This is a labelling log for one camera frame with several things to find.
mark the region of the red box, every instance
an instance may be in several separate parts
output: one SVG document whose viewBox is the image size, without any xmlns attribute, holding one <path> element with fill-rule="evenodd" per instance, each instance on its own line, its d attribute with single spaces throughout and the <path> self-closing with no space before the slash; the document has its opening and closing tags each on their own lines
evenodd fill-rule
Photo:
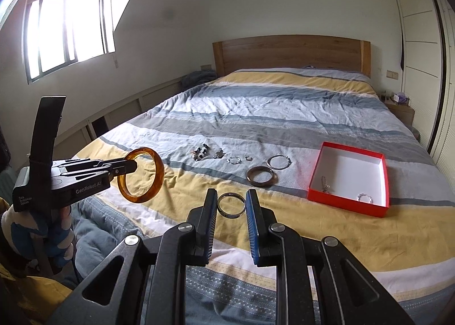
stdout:
<svg viewBox="0 0 455 325">
<path fill-rule="evenodd" d="M 322 177 L 329 186 L 322 192 Z M 308 200 L 375 217 L 388 210 L 388 179 L 381 153 L 323 142 L 308 187 Z"/>
</svg>

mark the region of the wall switch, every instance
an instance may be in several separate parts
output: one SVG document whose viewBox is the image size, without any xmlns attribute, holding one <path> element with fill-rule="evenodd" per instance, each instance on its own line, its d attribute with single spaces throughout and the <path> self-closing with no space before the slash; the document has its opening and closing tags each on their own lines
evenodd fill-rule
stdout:
<svg viewBox="0 0 455 325">
<path fill-rule="evenodd" d="M 387 75 L 386 76 L 388 78 L 391 78 L 391 79 L 394 79 L 394 80 L 398 80 L 398 72 L 387 70 Z"/>
</svg>

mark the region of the bed frame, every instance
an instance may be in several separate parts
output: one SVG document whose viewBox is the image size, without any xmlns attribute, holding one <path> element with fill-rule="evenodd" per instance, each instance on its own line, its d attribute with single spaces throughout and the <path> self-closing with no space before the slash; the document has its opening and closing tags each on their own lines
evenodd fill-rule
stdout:
<svg viewBox="0 0 455 325">
<path fill-rule="evenodd" d="M 365 40 L 322 35 L 268 35 L 213 43 L 219 77 L 241 68 L 337 68 L 371 75 L 371 45 Z"/>
</svg>

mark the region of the window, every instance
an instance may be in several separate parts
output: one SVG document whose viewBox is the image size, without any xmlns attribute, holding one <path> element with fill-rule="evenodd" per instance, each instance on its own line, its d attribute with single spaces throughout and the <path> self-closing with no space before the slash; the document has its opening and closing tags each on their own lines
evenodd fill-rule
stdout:
<svg viewBox="0 0 455 325">
<path fill-rule="evenodd" d="M 104 0 L 29 1 L 24 26 L 29 82 L 114 50 L 110 49 L 112 28 L 106 29 Z"/>
</svg>

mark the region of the blue gripper pad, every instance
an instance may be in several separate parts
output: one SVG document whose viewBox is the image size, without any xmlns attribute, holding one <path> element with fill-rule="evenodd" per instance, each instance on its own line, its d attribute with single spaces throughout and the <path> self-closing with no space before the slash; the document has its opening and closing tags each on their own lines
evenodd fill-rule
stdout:
<svg viewBox="0 0 455 325">
<path fill-rule="evenodd" d="M 248 235 L 250 238 L 250 250 L 253 262 L 255 265 L 259 263 L 259 232 L 258 225 L 256 223 L 256 215 L 254 213 L 255 208 L 253 203 L 257 203 L 259 206 L 258 195 L 254 189 L 247 191 L 245 198 L 247 223 L 248 223 Z"/>
</svg>

